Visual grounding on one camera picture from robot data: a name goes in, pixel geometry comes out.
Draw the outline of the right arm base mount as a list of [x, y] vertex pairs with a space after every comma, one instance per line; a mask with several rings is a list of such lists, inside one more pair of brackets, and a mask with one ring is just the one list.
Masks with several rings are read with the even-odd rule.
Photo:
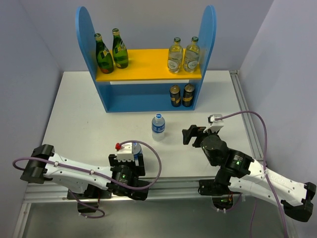
[[230, 191], [228, 186], [215, 183], [214, 179], [199, 180], [198, 193], [210, 196], [212, 208], [223, 214], [232, 211], [242, 201], [241, 193]]

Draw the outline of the clear glass bottle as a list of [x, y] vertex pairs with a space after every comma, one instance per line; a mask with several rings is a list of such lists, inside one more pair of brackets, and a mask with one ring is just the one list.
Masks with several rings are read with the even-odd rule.
[[168, 70], [172, 73], [178, 73], [180, 71], [183, 61], [183, 48], [180, 45], [181, 39], [175, 37], [173, 45], [168, 50]]
[[194, 72], [198, 66], [200, 57], [199, 38], [194, 36], [191, 43], [186, 47], [183, 68], [186, 72]]

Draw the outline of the plastic water bottle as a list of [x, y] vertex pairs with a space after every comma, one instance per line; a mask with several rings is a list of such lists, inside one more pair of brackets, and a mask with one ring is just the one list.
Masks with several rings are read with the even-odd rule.
[[165, 132], [165, 119], [162, 114], [156, 114], [152, 119], [152, 138], [155, 141], [164, 139]]
[[139, 143], [134, 142], [134, 143], [133, 143], [133, 155], [134, 155], [134, 161], [135, 161], [136, 166], [139, 165], [138, 156], [139, 156], [140, 154], [143, 154], [143, 152], [142, 152], [142, 147], [141, 147], [141, 145], [140, 145]]

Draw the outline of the green glass bottle front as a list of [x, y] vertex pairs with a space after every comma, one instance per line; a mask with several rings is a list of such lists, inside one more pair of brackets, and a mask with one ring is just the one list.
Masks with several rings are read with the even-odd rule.
[[112, 56], [113, 56], [115, 65], [120, 69], [124, 69], [129, 64], [127, 48], [120, 36], [120, 32], [118, 28], [113, 28], [112, 34], [113, 34]]

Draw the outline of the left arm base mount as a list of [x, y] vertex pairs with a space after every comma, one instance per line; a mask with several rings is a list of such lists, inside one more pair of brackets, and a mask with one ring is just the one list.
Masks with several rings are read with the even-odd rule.
[[84, 193], [79, 194], [72, 192], [70, 189], [67, 192], [68, 200], [77, 201], [77, 211], [80, 216], [86, 219], [98, 219], [106, 214], [100, 208], [101, 199], [110, 199], [111, 193], [107, 190], [99, 188], [87, 189]]

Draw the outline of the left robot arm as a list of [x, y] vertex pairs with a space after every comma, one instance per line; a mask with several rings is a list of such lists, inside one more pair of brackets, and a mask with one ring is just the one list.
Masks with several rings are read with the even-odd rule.
[[145, 175], [142, 151], [136, 151], [133, 142], [115, 148], [117, 153], [108, 157], [109, 166], [102, 167], [72, 161], [56, 153], [52, 145], [44, 144], [33, 150], [20, 178], [37, 184], [52, 181], [86, 199], [94, 198], [100, 189], [144, 201], [149, 182], [139, 179]]

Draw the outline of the green glass bottle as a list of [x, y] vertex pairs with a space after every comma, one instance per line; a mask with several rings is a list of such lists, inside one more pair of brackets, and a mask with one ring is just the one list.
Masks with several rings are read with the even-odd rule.
[[120, 36], [120, 32], [118, 28], [113, 28], [112, 34], [113, 34], [112, 56], [113, 56], [115, 65], [120, 69], [124, 69], [129, 64], [127, 48]]
[[96, 60], [102, 73], [110, 74], [114, 71], [112, 56], [105, 46], [100, 33], [94, 35], [96, 40]]

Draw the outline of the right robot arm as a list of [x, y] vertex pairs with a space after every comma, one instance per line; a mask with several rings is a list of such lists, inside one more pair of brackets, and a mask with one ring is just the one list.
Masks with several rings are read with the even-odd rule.
[[206, 196], [222, 196], [229, 192], [244, 193], [274, 205], [281, 205], [288, 217], [307, 222], [314, 205], [316, 185], [288, 179], [264, 166], [251, 156], [228, 148], [216, 132], [191, 125], [182, 130], [183, 144], [195, 138], [193, 147], [201, 148], [211, 166], [219, 167], [214, 179], [199, 181], [198, 192]]

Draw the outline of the plastic water bottle front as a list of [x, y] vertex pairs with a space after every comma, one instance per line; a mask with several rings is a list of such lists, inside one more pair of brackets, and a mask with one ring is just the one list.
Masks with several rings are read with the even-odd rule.
[[141, 147], [141, 145], [140, 145], [139, 143], [134, 142], [134, 143], [133, 143], [133, 155], [134, 155], [134, 161], [135, 161], [136, 166], [139, 165], [138, 156], [139, 156], [140, 154], [143, 154], [143, 152], [142, 152], [142, 147]]

